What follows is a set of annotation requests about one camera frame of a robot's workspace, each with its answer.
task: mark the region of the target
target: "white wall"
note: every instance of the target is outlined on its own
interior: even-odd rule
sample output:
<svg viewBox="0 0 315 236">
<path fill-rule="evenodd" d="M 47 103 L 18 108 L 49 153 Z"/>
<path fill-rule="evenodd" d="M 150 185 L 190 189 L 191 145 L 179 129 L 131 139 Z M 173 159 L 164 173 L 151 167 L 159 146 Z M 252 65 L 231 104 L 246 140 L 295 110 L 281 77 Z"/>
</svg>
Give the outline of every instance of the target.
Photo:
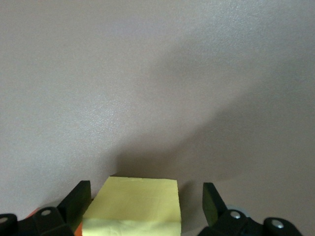
<svg viewBox="0 0 315 236">
<path fill-rule="evenodd" d="M 1 1 L 0 212 L 82 179 L 202 183 L 314 235 L 314 1 Z"/>
</svg>

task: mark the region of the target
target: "metal screw head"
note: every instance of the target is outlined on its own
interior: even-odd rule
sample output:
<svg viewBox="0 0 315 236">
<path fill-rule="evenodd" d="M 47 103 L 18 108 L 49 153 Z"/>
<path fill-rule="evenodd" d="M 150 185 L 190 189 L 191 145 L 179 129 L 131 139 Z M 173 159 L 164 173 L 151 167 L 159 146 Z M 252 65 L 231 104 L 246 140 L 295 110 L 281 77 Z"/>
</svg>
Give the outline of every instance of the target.
<svg viewBox="0 0 315 236">
<path fill-rule="evenodd" d="M 0 224 L 4 223 L 5 221 L 8 220 L 8 217 L 2 217 L 0 218 Z"/>
<path fill-rule="evenodd" d="M 45 215 L 49 215 L 51 213 L 51 210 L 44 210 L 41 215 L 45 216 Z"/>
<path fill-rule="evenodd" d="M 230 215 L 231 215 L 233 218 L 235 218 L 235 219 L 241 218 L 240 213 L 238 213 L 237 211 L 232 211 L 232 212 L 230 213 Z"/>
<path fill-rule="evenodd" d="M 273 224 L 273 226 L 282 229 L 284 227 L 283 223 L 279 220 L 272 220 L 271 224 Z"/>
<path fill-rule="evenodd" d="M 226 205 L 228 210 L 237 210 L 242 212 L 246 217 L 250 217 L 249 213 L 242 207 L 234 206 L 234 205 Z"/>
</svg>

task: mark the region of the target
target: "yellow sponge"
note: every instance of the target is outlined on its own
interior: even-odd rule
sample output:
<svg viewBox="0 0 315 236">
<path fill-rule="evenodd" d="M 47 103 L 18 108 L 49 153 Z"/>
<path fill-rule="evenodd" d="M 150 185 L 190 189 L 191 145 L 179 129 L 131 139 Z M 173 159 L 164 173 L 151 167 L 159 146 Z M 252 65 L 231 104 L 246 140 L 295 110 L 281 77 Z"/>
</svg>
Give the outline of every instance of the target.
<svg viewBox="0 0 315 236">
<path fill-rule="evenodd" d="M 180 236 L 177 181 L 109 177 L 83 215 L 83 236 Z"/>
</svg>

